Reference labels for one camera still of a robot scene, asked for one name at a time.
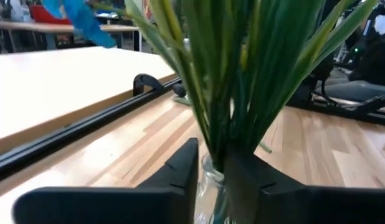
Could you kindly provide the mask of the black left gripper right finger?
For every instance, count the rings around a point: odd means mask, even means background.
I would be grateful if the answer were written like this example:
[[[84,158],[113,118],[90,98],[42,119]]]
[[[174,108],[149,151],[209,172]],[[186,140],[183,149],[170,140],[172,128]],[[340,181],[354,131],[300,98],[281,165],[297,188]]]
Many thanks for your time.
[[[305,185],[253,154],[224,162],[237,224],[385,224],[385,189]]]

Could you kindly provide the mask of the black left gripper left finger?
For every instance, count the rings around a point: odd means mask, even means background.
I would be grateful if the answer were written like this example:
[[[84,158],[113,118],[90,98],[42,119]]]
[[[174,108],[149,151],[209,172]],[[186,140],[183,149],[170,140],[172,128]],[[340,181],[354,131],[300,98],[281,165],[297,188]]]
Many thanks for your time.
[[[14,202],[15,224],[193,224],[198,140],[137,187],[41,187]]]

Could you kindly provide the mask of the clear ribbed glass vase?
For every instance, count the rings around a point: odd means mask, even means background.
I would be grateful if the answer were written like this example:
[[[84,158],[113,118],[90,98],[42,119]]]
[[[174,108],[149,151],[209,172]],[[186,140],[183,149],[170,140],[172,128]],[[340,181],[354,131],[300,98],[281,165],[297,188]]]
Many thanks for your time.
[[[215,170],[208,152],[201,162],[202,177],[197,185],[194,224],[233,224],[224,175]]]

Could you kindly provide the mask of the large blue flower bunch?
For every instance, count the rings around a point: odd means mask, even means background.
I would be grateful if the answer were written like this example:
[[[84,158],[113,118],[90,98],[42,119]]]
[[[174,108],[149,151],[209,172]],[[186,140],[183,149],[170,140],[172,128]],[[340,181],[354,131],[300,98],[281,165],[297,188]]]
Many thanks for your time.
[[[373,11],[378,0],[135,0],[131,19],[180,77],[214,167],[226,149],[254,152],[298,86]]]

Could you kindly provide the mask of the green plastic flower stem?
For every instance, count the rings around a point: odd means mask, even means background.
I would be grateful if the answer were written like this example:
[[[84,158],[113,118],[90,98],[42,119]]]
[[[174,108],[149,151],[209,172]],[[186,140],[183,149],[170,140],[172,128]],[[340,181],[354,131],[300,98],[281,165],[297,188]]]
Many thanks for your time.
[[[183,105],[191,106],[191,102],[190,102],[187,98],[185,98],[185,97],[175,96],[175,97],[173,98],[173,101],[176,102],[176,103],[181,103],[181,104],[183,104]],[[266,144],[264,144],[263,142],[260,142],[260,143],[259,143],[259,146],[260,146],[263,150],[265,150],[266,152],[268,152],[268,153],[271,153],[271,152],[272,152],[271,148],[269,148],[269,147],[268,147]]]

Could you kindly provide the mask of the black round knob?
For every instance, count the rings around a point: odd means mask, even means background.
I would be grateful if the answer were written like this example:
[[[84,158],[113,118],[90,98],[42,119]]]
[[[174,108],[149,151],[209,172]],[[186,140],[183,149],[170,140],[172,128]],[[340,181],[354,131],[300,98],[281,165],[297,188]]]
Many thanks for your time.
[[[181,97],[181,98],[184,98],[187,95],[187,91],[181,83],[174,84],[173,91],[178,97]]]

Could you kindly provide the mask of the black table clamp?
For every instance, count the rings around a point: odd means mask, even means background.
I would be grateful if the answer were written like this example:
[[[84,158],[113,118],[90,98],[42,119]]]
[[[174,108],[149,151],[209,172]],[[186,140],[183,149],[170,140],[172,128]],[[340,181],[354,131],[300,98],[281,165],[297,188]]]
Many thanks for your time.
[[[138,74],[133,80],[133,96],[142,94],[145,86],[151,87],[153,90],[163,89],[163,84],[160,83],[155,77],[141,73]]]

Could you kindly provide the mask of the seated person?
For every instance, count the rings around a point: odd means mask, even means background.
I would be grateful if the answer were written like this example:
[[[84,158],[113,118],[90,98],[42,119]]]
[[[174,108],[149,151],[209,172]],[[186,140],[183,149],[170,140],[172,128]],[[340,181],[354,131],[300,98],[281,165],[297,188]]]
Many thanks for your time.
[[[385,94],[385,34],[372,40],[356,68],[345,77],[318,81],[315,92],[350,101],[366,101]]]

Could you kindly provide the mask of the light wooden neighbouring table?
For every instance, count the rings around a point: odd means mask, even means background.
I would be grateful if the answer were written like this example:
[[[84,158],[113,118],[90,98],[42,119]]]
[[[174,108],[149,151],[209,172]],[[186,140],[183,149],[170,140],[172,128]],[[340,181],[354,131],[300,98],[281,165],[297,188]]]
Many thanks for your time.
[[[134,78],[175,72],[159,55],[85,47],[0,55],[0,155],[117,104]]]

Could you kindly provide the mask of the light table with black legs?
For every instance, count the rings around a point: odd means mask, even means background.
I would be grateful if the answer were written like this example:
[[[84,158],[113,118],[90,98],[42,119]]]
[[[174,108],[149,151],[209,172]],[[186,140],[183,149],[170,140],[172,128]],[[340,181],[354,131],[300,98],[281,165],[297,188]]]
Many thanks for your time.
[[[111,33],[133,32],[133,46],[134,51],[141,52],[142,36],[137,27],[125,26],[118,24],[102,24],[100,25],[102,31]],[[0,29],[7,30],[10,36],[12,49],[17,52],[16,46],[12,37],[12,30],[28,30],[32,31],[34,42],[36,37],[34,32],[40,32],[45,34],[48,49],[55,49],[54,34],[69,34],[75,32],[72,25],[67,24],[48,24],[48,23],[35,23],[35,22],[13,22],[13,21],[0,21]]]

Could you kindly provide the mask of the black aluminium table frame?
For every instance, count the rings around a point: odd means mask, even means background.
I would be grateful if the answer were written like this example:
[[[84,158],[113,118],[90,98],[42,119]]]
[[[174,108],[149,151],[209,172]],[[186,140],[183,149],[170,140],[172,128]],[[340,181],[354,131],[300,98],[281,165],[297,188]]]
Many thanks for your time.
[[[179,78],[174,78],[166,83],[162,83],[163,89],[161,90],[153,90],[151,87],[145,86],[144,92],[140,95],[133,96],[132,91],[132,97],[129,99],[123,96],[119,103],[105,106],[95,114],[91,114],[90,116],[83,115],[76,122],[61,126],[51,133],[46,132],[28,142],[24,141],[16,144],[10,148],[9,152],[0,155],[0,181],[60,150],[61,147],[96,131],[98,128],[103,127],[115,119],[166,94],[171,91],[173,85],[177,83],[181,83]],[[332,103],[329,98],[324,100],[315,98],[310,101],[299,101],[292,104],[287,103],[287,105],[304,110],[385,125],[385,94],[362,103]]]

